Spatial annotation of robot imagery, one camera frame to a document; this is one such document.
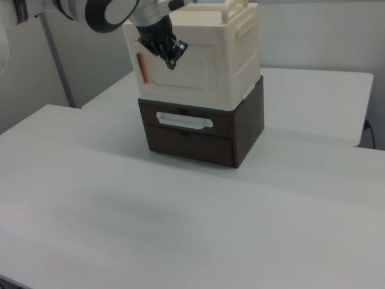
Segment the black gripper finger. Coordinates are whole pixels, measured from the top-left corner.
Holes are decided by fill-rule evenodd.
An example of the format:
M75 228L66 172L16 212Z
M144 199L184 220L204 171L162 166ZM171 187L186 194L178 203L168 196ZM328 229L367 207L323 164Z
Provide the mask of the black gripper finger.
M170 70L173 70L176 67L178 59L179 59L178 52L164 53L164 61Z
M174 41L174 56L175 57L181 57L184 52L186 51L188 45L181 41L181 40L175 40Z

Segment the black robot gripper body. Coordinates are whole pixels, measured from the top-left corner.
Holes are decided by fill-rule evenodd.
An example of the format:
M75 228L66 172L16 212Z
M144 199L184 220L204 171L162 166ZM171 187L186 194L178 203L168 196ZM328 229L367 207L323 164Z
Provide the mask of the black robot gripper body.
M169 15L164 16L157 23L150 26L136 26L140 37L138 41L153 55L164 59L164 53L174 52L174 41L177 40L173 33L172 21Z

